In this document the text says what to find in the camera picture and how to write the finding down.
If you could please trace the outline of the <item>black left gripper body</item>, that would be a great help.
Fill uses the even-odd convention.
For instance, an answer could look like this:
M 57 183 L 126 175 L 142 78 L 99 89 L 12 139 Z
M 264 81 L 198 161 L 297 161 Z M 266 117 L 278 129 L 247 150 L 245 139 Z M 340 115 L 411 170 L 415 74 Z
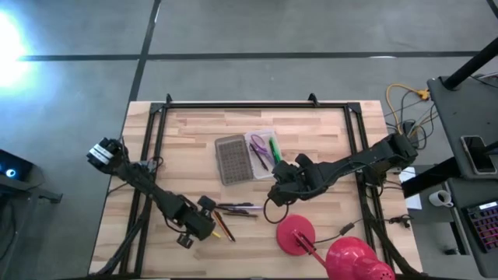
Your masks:
M 207 196 L 203 195 L 199 198 L 198 204 L 201 209 L 185 196 L 180 198 L 184 201 L 184 207 L 180 211 L 180 216 L 177 219 L 180 226 L 185 227 L 184 233 L 181 233 L 177 239 L 182 247 L 190 249 L 194 240 L 205 240 L 215 229 L 216 223 L 212 217 L 212 212 L 216 207 L 216 203 Z

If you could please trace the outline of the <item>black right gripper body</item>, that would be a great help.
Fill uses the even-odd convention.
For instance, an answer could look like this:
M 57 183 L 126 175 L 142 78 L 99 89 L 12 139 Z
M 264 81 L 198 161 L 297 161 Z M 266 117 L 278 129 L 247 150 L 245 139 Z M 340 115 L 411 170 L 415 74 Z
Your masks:
M 324 178 L 316 163 L 303 153 L 296 158 L 297 174 L 291 178 L 288 187 L 272 188 L 268 192 L 268 198 L 277 206 L 291 205 L 297 200 L 306 201 L 326 191 Z

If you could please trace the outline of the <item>green marker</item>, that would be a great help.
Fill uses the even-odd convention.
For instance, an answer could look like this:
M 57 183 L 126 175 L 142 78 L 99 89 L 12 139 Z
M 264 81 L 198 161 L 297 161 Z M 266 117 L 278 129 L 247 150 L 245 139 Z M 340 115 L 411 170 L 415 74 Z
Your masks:
M 275 139 L 273 137 L 271 137 L 269 140 L 268 140 L 268 143 L 270 145 L 270 149 L 272 151 L 272 155 L 273 155 L 273 158 L 274 158 L 274 161 L 275 161 L 275 164 L 278 164 L 280 161 L 281 161 L 281 157 L 279 155 L 279 151 L 275 145 Z

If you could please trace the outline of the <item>pens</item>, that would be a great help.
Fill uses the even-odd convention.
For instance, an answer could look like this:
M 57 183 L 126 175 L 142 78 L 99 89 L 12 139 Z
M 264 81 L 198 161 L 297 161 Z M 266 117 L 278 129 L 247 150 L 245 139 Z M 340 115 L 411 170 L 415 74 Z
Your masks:
M 217 211 L 214 211 L 213 213 L 213 216 L 216 220 L 216 222 L 218 223 L 218 225 L 220 226 L 220 228 L 222 229 L 222 231 L 226 234 L 227 238 L 231 241 L 231 242 L 236 242 L 236 239 L 235 237 L 233 236 L 233 234 L 230 232 L 229 228 L 227 227 L 226 223 L 223 221 L 223 218 L 222 216 L 217 212 Z

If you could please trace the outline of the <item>purple scissors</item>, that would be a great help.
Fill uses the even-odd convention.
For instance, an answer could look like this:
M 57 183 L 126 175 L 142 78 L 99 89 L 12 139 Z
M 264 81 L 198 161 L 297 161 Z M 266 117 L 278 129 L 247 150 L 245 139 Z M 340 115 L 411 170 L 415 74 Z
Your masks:
M 264 156 L 271 164 L 275 163 L 270 148 L 267 147 L 265 140 L 260 135 L 252 134 L 251 144 L 260 156 Z

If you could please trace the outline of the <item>clear plastic supply box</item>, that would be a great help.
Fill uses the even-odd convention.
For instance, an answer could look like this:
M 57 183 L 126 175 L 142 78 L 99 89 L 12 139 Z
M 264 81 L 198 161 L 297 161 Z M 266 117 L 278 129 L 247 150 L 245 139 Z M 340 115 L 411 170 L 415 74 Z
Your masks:
M 252 168 L 254 178 L 257 180 L 261 180 L 261 179 L 272 177 L 272 171 L 273 171 L 276 164 L 275 163 L 271 164 L 264 156 L 261 156 L 261 158 L 264 160 L 265 164 L 268 167 L 268 171 L 263 169 L 257 156 L 252 152 L 252 150 L 249 146 L 249 144 L 251 143 L 251 135 L 252 134 L 260 135 L 265 140 L 268 148 L 270 148 L 268 140 L 271 137 L 273 137 L 275 139 L 275 145 L 279 151 L 279 155 L 280 155 L 281 160 L 282 160 L 282 153 L 281 153 L 281 150 L 279 147 L 279 143 L 277 141 L 275 130 L 274 129 L 263 129 L 263 130 L 258 130 L 258 131 L 249 131 L 248 133 L 246 133 L 244 135 L 244 140 L 246 142 L 247 150 L 249 153 L 249 158 L 251 161 L 251 168 Z

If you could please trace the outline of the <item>red lamp base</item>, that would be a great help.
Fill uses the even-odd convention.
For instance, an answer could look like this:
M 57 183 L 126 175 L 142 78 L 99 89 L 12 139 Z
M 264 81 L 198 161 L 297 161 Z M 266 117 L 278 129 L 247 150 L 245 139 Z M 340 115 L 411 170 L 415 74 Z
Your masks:
M 297 246 L 292 231 L 302 232 L 308 240 L 314 244 L 316 233 L 312 223 L 302 215 L 289 215 L 284 218 L 276 228 L 276 241 L 279 247 L 287 254 L 293 256 L 302 256 L 304 249 Z

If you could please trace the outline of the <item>red lamp shade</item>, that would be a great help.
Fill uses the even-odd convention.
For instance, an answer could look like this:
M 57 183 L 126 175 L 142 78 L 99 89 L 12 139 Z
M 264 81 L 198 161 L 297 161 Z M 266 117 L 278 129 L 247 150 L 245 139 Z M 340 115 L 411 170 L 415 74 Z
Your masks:
M 352 236 L 339 238 L 329 247 L 324 267 L 330 280 L 395 280 L 392 268 Z

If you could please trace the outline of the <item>white paper sheet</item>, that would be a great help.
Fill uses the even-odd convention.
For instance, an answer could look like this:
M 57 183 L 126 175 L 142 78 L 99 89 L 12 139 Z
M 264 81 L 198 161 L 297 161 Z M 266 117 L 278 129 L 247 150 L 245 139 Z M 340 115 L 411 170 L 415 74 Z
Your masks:
M 401 183 L 406 182 L 407 180 L 412 179 L 413 177 L 416 176 L 416 171 L 415 168 L 410 166 L 405 168 L 400 174 L 398 175 L 398 179 L 400 180 Z M 420 196 L 418 194 L 415 194 L 409 198 L 405 199 L 406 207 L 407 209 L 411 210 L 422 210 L 422 203 Z

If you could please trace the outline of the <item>white mug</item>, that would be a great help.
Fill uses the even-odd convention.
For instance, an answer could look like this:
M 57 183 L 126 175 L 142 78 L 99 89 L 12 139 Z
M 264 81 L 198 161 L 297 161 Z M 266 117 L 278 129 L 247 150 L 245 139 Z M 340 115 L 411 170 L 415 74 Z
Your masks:
M 452 208 L 454 206 L 451 193 L 445 190 L 435 191 L 430 194 L 429 202 L 435 207 Z

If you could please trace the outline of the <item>black desk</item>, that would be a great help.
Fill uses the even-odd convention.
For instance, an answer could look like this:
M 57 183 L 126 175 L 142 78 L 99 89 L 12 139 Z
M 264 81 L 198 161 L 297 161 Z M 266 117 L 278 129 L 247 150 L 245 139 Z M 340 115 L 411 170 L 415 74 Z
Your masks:
M 446 77 L 430 79 L 427 85 L 454 155 L 402 184 L 407 198 L 425 189 L 445 184 L 455 201 L 454 213 L 461 220 L 479 273 L 498 278 L 498 248 L 486 253 L 473 232 L 465 209 L 498 201 L 498 155 L 491 159 L 494 174 L 477 174 L 465 153 L 462 138 L 479 136 L 491 145 L 498 144 L 498 89 L 474 79 L 466 79 L 456 89 L 446 88 Z

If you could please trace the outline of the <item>black smartphone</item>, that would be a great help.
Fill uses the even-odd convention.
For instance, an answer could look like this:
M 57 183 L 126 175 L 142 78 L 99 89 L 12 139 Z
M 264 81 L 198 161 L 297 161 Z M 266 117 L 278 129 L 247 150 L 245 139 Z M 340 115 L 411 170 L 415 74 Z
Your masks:
M 497 172 L 490 155 L 486 152 L 485 142 L 480 136 L 461 136 L 461 143 L 474 173 L 490 175 Z

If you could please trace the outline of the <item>keyboard with colourful keys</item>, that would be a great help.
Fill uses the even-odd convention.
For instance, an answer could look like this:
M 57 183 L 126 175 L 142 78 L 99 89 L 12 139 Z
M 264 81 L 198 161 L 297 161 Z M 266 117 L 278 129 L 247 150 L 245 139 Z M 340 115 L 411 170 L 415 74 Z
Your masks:
M 484 254 L 498 250 L 498 201 L 463 208 L 471 232 Z

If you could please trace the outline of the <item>black device with blue light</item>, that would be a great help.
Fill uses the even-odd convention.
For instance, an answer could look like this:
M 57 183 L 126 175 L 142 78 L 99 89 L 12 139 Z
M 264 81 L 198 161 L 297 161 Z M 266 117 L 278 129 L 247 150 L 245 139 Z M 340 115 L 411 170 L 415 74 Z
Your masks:
M 29 194 L 57 204 L 61 193 L 48 191 L 43 171 L 36 164 L 0 149 L 0 195 Z

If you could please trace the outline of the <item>black pole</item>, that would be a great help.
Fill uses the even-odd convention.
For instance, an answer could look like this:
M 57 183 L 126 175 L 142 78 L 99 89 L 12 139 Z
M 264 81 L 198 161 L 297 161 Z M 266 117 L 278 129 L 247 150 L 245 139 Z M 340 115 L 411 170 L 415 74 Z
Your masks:
M 478 54 L 461 66 L 455 73 L 443 81 L 443 86 L 448 90 L 456 89 L 474 72 L 498 55 L 498 37 L 484 47 Z

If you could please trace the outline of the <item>black aluminium rig frame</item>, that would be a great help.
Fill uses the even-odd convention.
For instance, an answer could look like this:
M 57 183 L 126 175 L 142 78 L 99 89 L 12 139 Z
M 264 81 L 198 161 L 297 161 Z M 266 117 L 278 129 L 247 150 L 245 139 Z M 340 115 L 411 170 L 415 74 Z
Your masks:
M 366 107 L 363 101 L 139 101 L 129 105 L 122 134 L 132 159 L 163 158 L 156 180 L 168 191 L 191 200 L 205 195 L 262 205 L 273 179 L 224 186 L 215 159 L 217 138 L 271 128 L 285 159 L 305 153 L 314 161 L 334 161 L 370 144 L 362 115 Z M 311 256 L 293 257 L 279 249 L 273 221 L 282 208 L 270 206 L 267 215 L 255 218 L 226 217 L 234 241 L 219 233 L 189 249 L 177 243 L 177 233 L 155 205 L 149 210 L 120 271 L 170 280 L 326 276 Z

